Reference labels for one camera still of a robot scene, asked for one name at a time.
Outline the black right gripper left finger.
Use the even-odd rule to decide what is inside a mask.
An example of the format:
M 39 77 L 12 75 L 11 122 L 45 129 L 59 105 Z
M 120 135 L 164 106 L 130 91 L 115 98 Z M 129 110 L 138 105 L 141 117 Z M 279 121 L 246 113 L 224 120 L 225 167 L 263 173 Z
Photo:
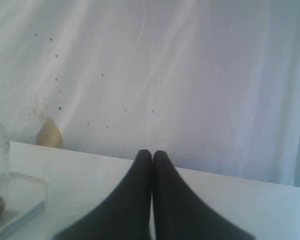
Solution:
M 55 240 L 149 240 L 152 155 L 138 151 L 130 169 L 100 205 L 53 236 Z

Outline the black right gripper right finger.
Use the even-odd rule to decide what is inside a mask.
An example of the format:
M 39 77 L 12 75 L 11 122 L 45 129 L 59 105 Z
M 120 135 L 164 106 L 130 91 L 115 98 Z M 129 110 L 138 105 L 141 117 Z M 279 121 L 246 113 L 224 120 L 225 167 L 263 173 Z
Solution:
M 152 203 L 158 240 L 253 240 L 202 201 L 182 179 L 168 154 L 158 150 L 152 163 Z

